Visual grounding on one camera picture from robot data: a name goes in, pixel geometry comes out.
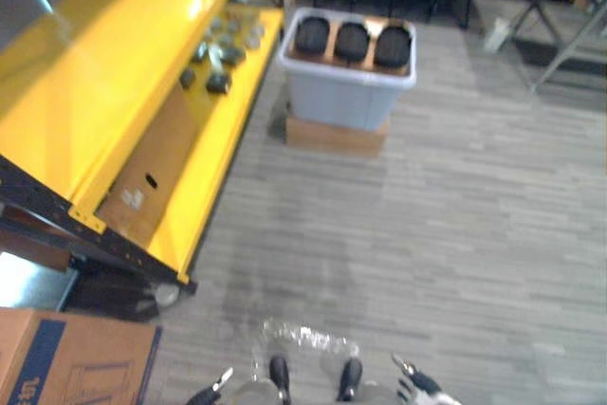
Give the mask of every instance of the gray carpet floor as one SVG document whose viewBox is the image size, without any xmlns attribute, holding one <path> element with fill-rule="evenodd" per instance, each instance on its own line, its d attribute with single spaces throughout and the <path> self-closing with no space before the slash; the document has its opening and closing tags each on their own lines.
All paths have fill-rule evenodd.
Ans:
<svg viewBox="0 0 607 405">
<path fill-rule="evenodd" d="M 417 30 L 417 86 L 377 158 L 286 147 L 270 67 L 198 292 L 157 320 L 146 404 L 181 405 L 228 366 L 233 392 L 270 317 L 356 341 L 364 378 L 386 385 L 397 351 L 466 405 L 607 404 L 604 91 L 533 94 L 539 69 L 514 46 Z M 288 354 L 294 403 L 330 402 L 322 353 Z"/>
</svg>

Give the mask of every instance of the yellow metal shelving unit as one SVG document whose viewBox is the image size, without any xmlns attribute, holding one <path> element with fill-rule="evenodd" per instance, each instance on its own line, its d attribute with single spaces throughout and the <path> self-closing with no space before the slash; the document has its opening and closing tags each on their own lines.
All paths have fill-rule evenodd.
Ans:
<svg viewBox="0 0 607 405">
<path fill-rule="evenodd" d="M 121 239 L 94 212 L 226 1 L 62 0 L 27 28 L 0 55 L 0 198 L 131 267 L 187 284 L 281 10 L 261 12 L 261 46 L 215 100 L 149 248 Z"/>
</svg>

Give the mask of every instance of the brown cardboard box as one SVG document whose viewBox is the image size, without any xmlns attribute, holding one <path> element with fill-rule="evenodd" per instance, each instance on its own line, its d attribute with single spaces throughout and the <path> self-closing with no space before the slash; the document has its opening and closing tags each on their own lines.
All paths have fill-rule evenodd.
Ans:
<svg viewBox="0 0 607 405">
<path fill-rule="evenodd" d="M 0 403 L 135 405 L 160 328 L 0 307 Z"/>
<path fill-rule="evenodd" d="M 336 127 L 288 116 L 286 144 L 337 154 L 377 156 L 388 134 L 388 121 L 375 132 Z"/>
<path fill-rule="evenodd" d="M 97 216 L 147 248 L 198 133 L 176 85 L 120 171 Z"/>
</svg>

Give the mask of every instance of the clear plastic wrap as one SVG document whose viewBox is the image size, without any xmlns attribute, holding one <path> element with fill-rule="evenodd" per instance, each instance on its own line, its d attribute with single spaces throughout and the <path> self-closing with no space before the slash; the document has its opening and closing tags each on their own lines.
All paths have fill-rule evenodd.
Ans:
<svg viewBox="0 0 607 405">
<path fill-rule="evenodd" d="M 295 368 L 307 360 L 317 359 L 317 370 L 320 367 L 333 381 L 339 377 L 340 369 L 348 359 L 359 357 L 360 349 L 345 337 L 270 318 L 262 323 L 251 354 L 253 379 L 266 377 L 271 357 L 282 354 L 292 361 Z"/>
</svg>

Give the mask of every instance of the yellow shelf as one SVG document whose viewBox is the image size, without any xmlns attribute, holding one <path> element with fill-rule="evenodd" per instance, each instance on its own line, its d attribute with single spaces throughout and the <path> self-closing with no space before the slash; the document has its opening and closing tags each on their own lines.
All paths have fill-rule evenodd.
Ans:
<svg viewBox="0 0 607 405">
<path fill-rule="evenodd" d="M 0 55 L 0 155 L 90 217 L 226 0 L 62 0 Z"/>
<path fill-rule="evenodd" d="M 231 72 L 230 92 L 207 95 L 202 90 L 207 73 L 203 67 L 197 68 L 196 84 L 187 91 L 188 102 L 197 109 L 204 127 L 148 248 L 152 256 L 177 271 L 183 283 L 189 281 L 190 261 L 264 74 L 283 12 L 262 9 L 259 19 L 266 33 L 259 49 L 247 51 L 247 58 Z"/>
</svg>

